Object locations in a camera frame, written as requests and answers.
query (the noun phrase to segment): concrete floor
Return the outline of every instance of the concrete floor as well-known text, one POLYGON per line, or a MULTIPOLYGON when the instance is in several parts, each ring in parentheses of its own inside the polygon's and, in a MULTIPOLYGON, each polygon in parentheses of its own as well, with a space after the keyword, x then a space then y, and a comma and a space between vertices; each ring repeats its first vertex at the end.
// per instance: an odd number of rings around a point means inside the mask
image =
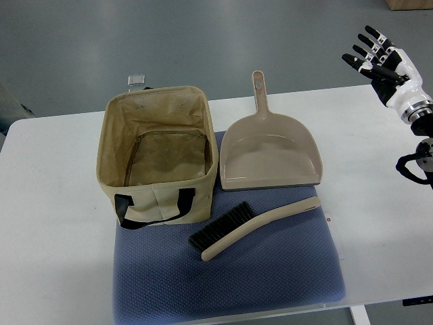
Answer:
MULTIPOLYGON (((209 100, 253 95, 254 70, 269 93, 364 85, 341 55, 366 24, 407 52, 433 94, 433 10, 392 12, 384 0, 2 1, 0 81, 37 116, 104 110, 137 73, 149 87, 195 85, 209 100)), ((433 323, 431 305, 367 312, 373 325, 433 323)), ((352 321, 340 309, 266 324, 352 321)))

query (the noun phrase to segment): beige dustpan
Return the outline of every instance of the beige dustpan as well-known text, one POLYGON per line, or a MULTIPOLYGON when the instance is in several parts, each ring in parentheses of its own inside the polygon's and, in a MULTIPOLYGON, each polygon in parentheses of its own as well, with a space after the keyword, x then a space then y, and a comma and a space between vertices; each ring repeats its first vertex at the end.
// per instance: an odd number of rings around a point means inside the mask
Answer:
POLYGON ((320 183, 322 162, 309 130, 294 118, 269 111, 265 78, 252 74, 257 112, 224 134, 220 177, 224 190, 320 183))

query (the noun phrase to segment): blue cushion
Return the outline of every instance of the blue cushion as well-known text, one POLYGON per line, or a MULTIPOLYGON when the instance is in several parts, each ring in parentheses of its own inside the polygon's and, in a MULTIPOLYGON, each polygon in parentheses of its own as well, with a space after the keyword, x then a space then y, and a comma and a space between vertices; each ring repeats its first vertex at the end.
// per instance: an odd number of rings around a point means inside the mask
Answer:
MULTIPOLYGON (((216 133, 219 146, 222 137, 216 133)), ((211 215, 214 219, 244 200, 261 214, 316 195, 313 186, 225 192, 218 175, 211 215)), ((117 324, 170 324, 328 303, 345 296, 321 207, 263 226, 203 262, 188 237, 207 222, 139 230, 117 226, 117 324)))

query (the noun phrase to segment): hand brush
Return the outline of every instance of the hand brush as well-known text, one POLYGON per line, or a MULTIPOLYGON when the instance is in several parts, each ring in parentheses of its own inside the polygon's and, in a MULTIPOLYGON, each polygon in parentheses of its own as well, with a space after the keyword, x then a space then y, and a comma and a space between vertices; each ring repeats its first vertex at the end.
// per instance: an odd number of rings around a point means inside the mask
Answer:
POLYGON ((189 243, 209 261, 242 237, 271 221, 297 215, 320 206, 317 196, 279 207, 254 216, 250 205, 243 202, 189 237, 189 243))

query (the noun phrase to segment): dustpan handle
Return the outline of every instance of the dustpan handle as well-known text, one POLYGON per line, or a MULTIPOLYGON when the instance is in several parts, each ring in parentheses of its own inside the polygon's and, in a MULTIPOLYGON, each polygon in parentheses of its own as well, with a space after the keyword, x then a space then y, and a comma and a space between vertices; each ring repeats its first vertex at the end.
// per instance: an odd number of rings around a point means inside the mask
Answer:
POLYGON ((252 73, 252 86, 254 88, 254 98, 256 99, 256 114, 259 118, 267 118, 270 112, 263 72, 257 70, 252 73))

